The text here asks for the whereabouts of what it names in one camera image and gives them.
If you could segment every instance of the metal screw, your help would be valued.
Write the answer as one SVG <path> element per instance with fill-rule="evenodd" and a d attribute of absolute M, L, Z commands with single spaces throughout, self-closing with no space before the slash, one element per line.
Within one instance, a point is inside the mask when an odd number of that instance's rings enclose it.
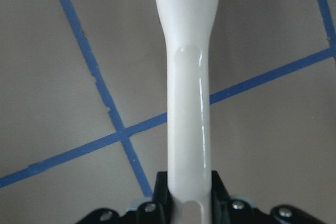
<path fill-rule="evenodd" d="M 235 200 L 232 202 L 232 207 L 237 210 L 242 210 L 245 207 L 245 204 L 241 200 Z"/>
<path fill-rule="evenodd" d="M 284 207 L 279 209 L 279 214 L 280 216 L 285 217 L 285 218 L 290 218 L 293 215 L 291 210 L 289 210 L 288 208 L 284 208 Z"/>
<path fill-rule="evenodd" d="M 102 215 L 100 216 L 99 220 L 100 221 L 107 221 L 110 220 L 113 216 L 113 213 L 111 211 L 105 211 L 102 213 Z"/>
<path fill-rule="evenodd" d="M 153 212 L 156 209 L 156 204 L 154 203 L 148 203 L 147 205 L 145 205 L 145 212 Z"/>

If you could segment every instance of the gray floor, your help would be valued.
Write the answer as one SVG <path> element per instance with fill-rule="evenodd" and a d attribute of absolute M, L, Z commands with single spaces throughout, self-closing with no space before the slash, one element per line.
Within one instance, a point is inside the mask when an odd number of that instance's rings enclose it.
<path fill-rule="evenodd" d="M 327 1 L 335 24 L 336 0 Z M 122 214 L 166 170 L 155 0 L 71 2 L 80 27 L 60 0 L 0 0 L 0 223 L 74 223 L 99 207 Z M 335 223 L 336 36 L 321 10 L 318 0 L 219 1 L 212 160 L 229 192 L 261 210 L 291 203 Z"/>

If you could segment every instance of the white plastic object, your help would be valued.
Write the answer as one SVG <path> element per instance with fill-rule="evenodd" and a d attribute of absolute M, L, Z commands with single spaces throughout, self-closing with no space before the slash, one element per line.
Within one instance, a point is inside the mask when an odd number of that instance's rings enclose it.
<path fill-rule="evenodd" d="M 218 0 L 156 0 L 167 47 L 168 187 L 172 223 L 188 201 L 211 223 L 208 47 Z"/>

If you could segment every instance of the table surface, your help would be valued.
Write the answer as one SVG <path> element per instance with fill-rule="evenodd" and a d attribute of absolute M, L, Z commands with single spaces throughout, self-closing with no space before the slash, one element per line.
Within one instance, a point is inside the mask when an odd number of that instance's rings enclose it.
<path fill-rule="evenodd" d="M 219 0 L 212 168 L 262 211 L 336 222 L 336 0 Z M 167 169 L 155 0 L 0 0 L 0 223 L 75 223 Z"/>

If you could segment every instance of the screw head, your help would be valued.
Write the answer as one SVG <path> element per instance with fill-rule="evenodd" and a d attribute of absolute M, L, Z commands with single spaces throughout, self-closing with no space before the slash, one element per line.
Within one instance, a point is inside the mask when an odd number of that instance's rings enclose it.
<path fill-rule="evenodd" d="M 242 210 L 245 207 L 245 204 L 241 200 L 235 200 L 232 202 L 232 207 L 237 210 Z"/>
<path fill-rule="evenodd" d="M 154 203 L 148 203 L 145 205 L 144 210 L 145 212 L 153 212 L 156 209 L 156 204 Z"/>
<path fill-rule="evenodd" d="M 113 213 L 111 211 L 105 211 L 102 213 L 102 215 L 100 216 L 99 220 L 100 221 L 107 221 L 110 220 L 113 216 Z"/>
<path fill-rule="evenodd" d="M 285 207 L 282 207 L 279 209 L 279 214 L 280 216 L 285 217 L 285 218 L 290 218 L 293 215 L 292 211 Z"/>

